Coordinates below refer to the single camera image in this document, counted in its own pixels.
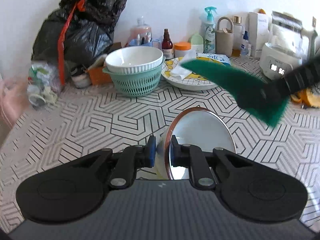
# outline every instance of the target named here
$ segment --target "pink liquid bottle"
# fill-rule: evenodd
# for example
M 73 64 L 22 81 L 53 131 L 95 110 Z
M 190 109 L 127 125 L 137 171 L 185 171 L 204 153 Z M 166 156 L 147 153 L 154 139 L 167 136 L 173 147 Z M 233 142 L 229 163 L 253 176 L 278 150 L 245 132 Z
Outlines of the pink liquid bottle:
M 138 18 L 137 25 L 131 29 L 129 41 L 132 39 L 136 39 L 138 34 L 140 36 L 140 39 L 142 39 L 143 37 L 145 38 L 145 43 L 151 42 L 151 27 L 148 24 L 145 24 L 143 17 Z

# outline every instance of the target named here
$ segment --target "kitchen counter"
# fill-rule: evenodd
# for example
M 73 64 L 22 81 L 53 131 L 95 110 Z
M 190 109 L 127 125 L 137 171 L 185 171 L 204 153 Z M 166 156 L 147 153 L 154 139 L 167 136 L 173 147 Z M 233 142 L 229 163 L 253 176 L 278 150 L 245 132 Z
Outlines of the kitchen counter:
M 259 62 L 231 58 L 239 67 L 263 78 Z M 320 230 L 320 111 L 289 104 L 273 129 L 240 109 L 220 87 L 186 91 L 161 80 L 151 94 L 125 98 L 112 85 L 78 90 L 67 86 L 55 105 L 28 109 L 0 150 L 0 227 L 9 232 L 23 217 L 15 191 L 26 178 L 101 148 L 120 151 L 146 144 L 160 135 L 183 110 L 201 106 L 215 112 L 230 129 L 236 153 L 296 177 L 309 199 L 301 221 Z M 158 179 L 141 169 L 137 178 Z

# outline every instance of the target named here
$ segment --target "blue spray nozzle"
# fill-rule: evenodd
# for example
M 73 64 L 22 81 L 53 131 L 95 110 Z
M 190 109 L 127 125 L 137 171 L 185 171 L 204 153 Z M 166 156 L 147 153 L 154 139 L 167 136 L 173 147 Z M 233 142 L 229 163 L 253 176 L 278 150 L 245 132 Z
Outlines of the blue spray nozzle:
M 216 9 L 217 8 L 213 7 L 213 6 L 209 6 L 209 7 L 204 8 L 205 12 L 208 14 L 208 16 L 207 16 L 207 21 L 208 22 L 213 22 L 213 14 L 212 14 L 212 12 L 214 11 L 217 14 Z

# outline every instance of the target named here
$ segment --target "digital display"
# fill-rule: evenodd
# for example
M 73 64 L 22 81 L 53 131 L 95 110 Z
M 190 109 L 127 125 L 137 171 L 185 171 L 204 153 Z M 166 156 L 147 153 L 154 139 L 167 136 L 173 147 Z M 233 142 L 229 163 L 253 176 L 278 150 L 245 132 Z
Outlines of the digital display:
M 279 74 L 284 75 L 284 69 L 282 68 L 278 69 L 278 66 L 275 64 L 270 64 L 270 69 L 273 71 L 278 71 Z

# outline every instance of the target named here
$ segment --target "countertop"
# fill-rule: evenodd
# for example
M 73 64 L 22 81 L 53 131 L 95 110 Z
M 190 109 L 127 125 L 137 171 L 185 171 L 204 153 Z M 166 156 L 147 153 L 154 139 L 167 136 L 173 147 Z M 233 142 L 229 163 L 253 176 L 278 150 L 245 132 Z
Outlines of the countertop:
M 231 58 L 263 78 L 259 62 Z M 220 87 L 198 92 L 161 80 L 151 94 L 125 98 L 113 85 L 78 90 L 68 85 L 55 105 L 29 108 L 0 150 L 0 227 L 9 232 L 23 221 L 15 191 L 26 178 L 101 148 L 114 152 L 146 144 L 161 134 L 183 110 L 201 106 L 215 112 L 230 129 L 236 153 L 296 177 L 309 199 L 301 221 L 320 230 L 320 111 L 292 103 L 273 129 L 240 109 Z M 158 179 L 156 170 L 141 169 L 137 178 Z

